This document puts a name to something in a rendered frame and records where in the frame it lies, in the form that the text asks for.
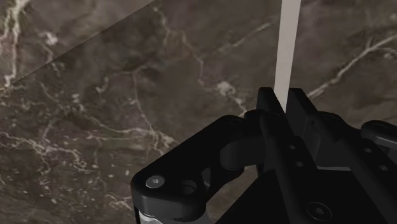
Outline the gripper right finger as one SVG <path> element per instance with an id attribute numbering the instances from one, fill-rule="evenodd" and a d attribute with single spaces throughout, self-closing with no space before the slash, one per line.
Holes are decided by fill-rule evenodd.
<path id="1" fill-rule="evenodd" d="M 309 216 L 326 224 L 397 224 L 397 126 L 372 120 L 351 127 L 318 111 L 300 88 L 289 90 L 286 116 L 315 163 Z"/>

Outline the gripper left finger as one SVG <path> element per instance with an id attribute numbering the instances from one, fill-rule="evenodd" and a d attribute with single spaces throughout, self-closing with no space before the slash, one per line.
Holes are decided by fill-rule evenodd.
<path id="1" fill-rule="evenodd" d="M 137 224 L 311 224 L 295 193 L 293 152 L 304 148 L 298 126 L 313 109 L 299 88 L 289 89 L 285 108 L 260 88 L 256 109 L 222 116 L 133 176 Z M 212 223 L 209 200 L 251 165 L 253 184 Z"/>

